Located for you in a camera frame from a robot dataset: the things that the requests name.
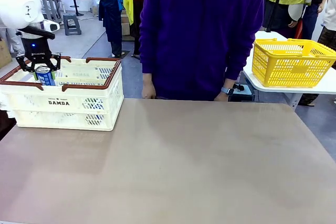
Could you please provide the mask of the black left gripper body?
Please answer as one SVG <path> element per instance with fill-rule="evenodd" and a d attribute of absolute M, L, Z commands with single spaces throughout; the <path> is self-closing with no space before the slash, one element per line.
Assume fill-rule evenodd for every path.
<path fill-rule="evenodd" d="M 51 66 L 52 53 L 46 37 L 35 39 L 21 38 L 25 50 L 25 57 L 34 64 L 44 63 Z"/>

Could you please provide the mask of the person right hand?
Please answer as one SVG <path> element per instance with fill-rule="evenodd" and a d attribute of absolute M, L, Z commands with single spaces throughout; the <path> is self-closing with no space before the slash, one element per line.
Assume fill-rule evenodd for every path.
<path fill-rule="evenodd" d="M 142 98 L 144 99 L 156 98 L 156 90 L 152 82 L 152 75 L 150 73 L 143 74 Z"/>

